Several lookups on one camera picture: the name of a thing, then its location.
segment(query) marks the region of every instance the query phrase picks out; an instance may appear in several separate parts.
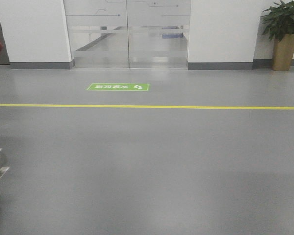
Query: epoxy floor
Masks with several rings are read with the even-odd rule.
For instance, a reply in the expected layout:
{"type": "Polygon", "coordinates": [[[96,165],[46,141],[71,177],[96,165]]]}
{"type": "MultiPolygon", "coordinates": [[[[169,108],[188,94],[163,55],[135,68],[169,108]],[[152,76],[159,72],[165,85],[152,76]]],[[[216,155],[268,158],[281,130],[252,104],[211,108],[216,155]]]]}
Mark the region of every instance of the epoxy floor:
{"type": "MultiPolygon", "coordinates": [[[[294,107],[294,67],[0,66],[0,103],[294,107]]],[[[0,107],[0,147],[0,235],[294,235],[294,110],[0,107]]]]}

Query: plant pot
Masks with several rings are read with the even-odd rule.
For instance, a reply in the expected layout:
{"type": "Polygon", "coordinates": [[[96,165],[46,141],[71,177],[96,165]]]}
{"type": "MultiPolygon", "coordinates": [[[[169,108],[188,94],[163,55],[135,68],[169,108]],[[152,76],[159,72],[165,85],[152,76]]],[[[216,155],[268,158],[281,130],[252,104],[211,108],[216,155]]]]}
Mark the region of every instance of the plant pot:
{"type": "Polygon", "coordinates": [[[294,34],[286,34],[281,41],[275,39],[272,69],[288,71],[294,54],[294,34]]]}

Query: green floor sign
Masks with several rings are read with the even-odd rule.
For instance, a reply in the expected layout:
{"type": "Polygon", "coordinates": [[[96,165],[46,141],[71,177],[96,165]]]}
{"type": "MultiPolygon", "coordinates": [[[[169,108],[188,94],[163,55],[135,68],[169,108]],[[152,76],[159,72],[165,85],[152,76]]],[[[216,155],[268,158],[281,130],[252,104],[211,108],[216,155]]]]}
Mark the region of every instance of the green floor sign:
{"type": "Polygon", "coordinates": [[[89,91],[148,91],[149,84],[138,83],[93,83],[89,91]]]}

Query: glass sliding door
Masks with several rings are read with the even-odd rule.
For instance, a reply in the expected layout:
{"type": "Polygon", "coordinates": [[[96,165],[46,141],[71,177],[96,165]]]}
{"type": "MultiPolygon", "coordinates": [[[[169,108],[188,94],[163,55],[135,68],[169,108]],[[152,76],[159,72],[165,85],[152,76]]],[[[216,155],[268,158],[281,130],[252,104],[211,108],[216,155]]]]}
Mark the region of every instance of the glass sliding door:
{"type": "Polygon", "coordinates": [[[76,67],[186,67],[191,0],[64,3],[76,67]]]}
{"type": "Polygon", "coordinates": [[[125,0],[64,0],[76,67],[128,67],[125,0]]]}
{"type": "Polygon", "coordinates": [[[185,68],[191,0],[127,0],[135,68],[185,68]]]}

